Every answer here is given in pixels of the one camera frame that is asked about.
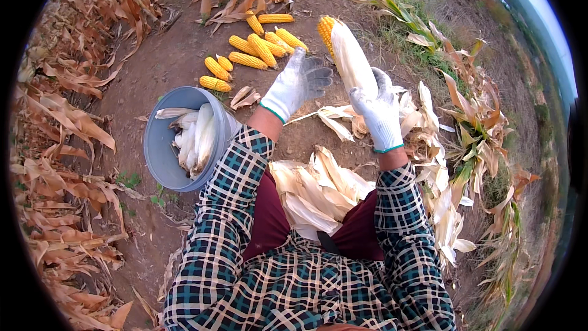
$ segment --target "work glove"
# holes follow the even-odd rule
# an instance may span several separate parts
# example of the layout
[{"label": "work glove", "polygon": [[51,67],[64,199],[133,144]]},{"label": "work glove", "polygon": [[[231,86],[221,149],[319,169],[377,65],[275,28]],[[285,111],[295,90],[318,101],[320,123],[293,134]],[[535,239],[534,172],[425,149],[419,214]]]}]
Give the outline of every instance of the work glove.
[{"label": "work glove", "polygon": [[349,90],[349,99],[355,112],[364,117],[373,139],[374,151],[384,153],[404,146],[398,116],[400,107],[390,77],[375,67],[372,67],[371,71],[378,84],[378,97],[369,98],[362,89],[354,87]]},{"label": "work glove", "polygon": [[294,49],[288,64],[259,103],[283,124],[304,101],[324,96],[325,87],[333,83],[333,70],[324,67],[319,58],[305,58],[305,54],[304,48]]}]

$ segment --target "leg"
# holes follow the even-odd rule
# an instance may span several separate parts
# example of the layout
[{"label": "leg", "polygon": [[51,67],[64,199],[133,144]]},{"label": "leg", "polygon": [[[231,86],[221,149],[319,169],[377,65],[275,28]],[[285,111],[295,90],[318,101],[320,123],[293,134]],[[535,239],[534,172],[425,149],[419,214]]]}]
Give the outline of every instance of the leg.
[{"label": "leg", "polygon": [[259,182],[251,241],[243,252],[243,261],[283,245],[289,232],[290,224],[277,194],[276,182],[266,169]]},{"label": "leg", "polygon": [[342,256],[351,259],[383,261],[384,253],[378,244],[373,215],[376,210],[376,190],[345,215],[342,227],[331,237]]}]

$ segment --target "plaid shirt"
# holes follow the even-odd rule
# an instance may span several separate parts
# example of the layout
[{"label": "plaid shirt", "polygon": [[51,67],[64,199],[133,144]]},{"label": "plaid shirt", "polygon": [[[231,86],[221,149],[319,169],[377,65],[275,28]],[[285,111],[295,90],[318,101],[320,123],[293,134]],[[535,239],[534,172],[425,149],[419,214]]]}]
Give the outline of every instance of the plaid shirt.
[{"label": "plaid shirt", "polygon": [[379,330],[454,329],[409,163],[380,172],[374,225],[384,261],[354,261],[291,231],[243,262],[256,189],[273,142],[244,126],[200,193],[187,249],[164,309],[171,330],[310,330],[349,323]]}]

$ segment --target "husked corn cob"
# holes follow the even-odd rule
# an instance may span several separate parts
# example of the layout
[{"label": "husked corn cob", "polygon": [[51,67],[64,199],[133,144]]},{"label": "husked corn cob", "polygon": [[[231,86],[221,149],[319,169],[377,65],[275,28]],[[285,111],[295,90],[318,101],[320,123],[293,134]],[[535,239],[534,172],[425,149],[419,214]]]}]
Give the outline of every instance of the husked corn cob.
[{"label": "husked corn cob", "polygon": [[217,63],[217,61],[214,60],[211,56],[207,57],[204,60],[204,65],[206,65],[206,68],[208,68],[208,70],[210,70],[212,72],[212,74],[214,74],[216,77],[222,79],[223,81],[228,82],[231,79],[233,79],[233,77],[231,77],[229,72],[224,70],[224,68],[221,67],[221,65],[219,63]]},{"label": "husked corn cob", "polygon": [[276,67],[275,57],[273,57],[272,52],[269,51],[267,45],[259,38],[259,36],[257,36],[257,34],[252,33],[247,36],[247,42],[249,43],[249,46],[254,48],[261,60],[266,63],[268,67]]},{"label": "husked corn cob", "polygon": [[285,23],[294,22],[291,14],[260,14],[258,17],[260,23]]},{"label": "husked corn cob", "polygon": [[253,56],[259,56],[254,48],[249,45],[247,40],[241,39],[239,36],[232,35],[229,37],[229,44],[238,48],[241,51],[244,51],[247,54],[251,54]]},{"label": "husked corn cob", "polygon": [[276,35],[278,35],[280,39],[284,40],[284,42],[291,47],[295,48],[297,46],[302,46],[306,51],[308,51],[308,48],[302,41],[300,41],[296,36],[289,33],[285,29],[279,29],[276,27]]},{"label": "husked corn cob", "polygon": [[232,51],[229,54],[229,60],[233,63],[243,64],[247,67],[257,68],[257,69],[267,69],[268,65],[264,63],[260,58],[256,58],[251,55],[246,55],[243,53],[238,53],[236,51]]},{"label": "husked corn cob", "polygon": [[207,89],[216,90],[220,92],[231,91],[231,85],[215,77],[202,76],[200,77],[199,81],[202,87],[206,87]]},{"label": "husked corn cob", "polygon": [[263,27],[261,26],[261,23],[258,21],[257,17],[255,17],[254,12],[248,10],[245,12],[245,14],[253,14],[251,17],[247,18],[247,23],[252,29],[254,29],[256,34],[262,35]]},{"label": "husked corn cob", "polygon": [[284,55],[286,55],[286,49],[282,48],[281,46],[278,46],[276,44],[272,44],[271,42],[267,41],[267,40],[263,40],[262,38],[259,38],[259,40],[262,41],[262,43],[265,44],[265,46],[268,47],[269,52],[273,55],[273,56],[277,56],[279,58],[283,57]]},{"label": "husked corn cob", "polygon": [[333,54],[333,44],[330,40],[330,33],[333,30],[334,25],[334,18],[329,16],[324,16],[320,19],[318,25],[316,25],[316,29],[319,31],[320,37],[323,39],[323,42],[329,49],[329,53],[331,57],[334,59]]},{"label": "husked corn cob", "polygon": [[284,42],[284,40],[280,39],[278,37],[278,35],[276,35],[274,32],[266,32],[265,33],[265,39],[269,42],[271,42],[272,44],[278,45],[281,48],[284,48],[284,50],[286,50],[286,54],[292,54],[294,52],[294,48],[291,47],[290,45],[286,44]]},{"label": "husked corn cob", "polygon": [[224,56],[219,56],[218,54],[217,54],[217,59],[218,59],[220,66],[223,67],[224,70],[226,70],[226,71],[233,70],[233,65],[231,64],[229,59],[225,58]]}]

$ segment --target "sky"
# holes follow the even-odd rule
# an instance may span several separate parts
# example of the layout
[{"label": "sky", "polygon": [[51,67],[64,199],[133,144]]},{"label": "sky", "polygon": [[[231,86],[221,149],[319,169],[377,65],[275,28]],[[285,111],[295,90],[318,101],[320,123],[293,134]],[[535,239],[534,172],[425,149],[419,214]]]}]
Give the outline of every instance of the sky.
[{"label": "sky", "polygon": [[549,33],[553,39],[553,42],[557,46],[557,51],[562,59],[563,66],[566,70],[567,77],[570,80],[570,85],[574,96],[577,97],[576,80],[574,78],[574,68],[571,62],[570,48],[567,45],[566,36],[563,34],[562,27],[560,26],[555,13],[553,12],[548,0],[529,0],[535,7],[543,23],[549,29]]}]

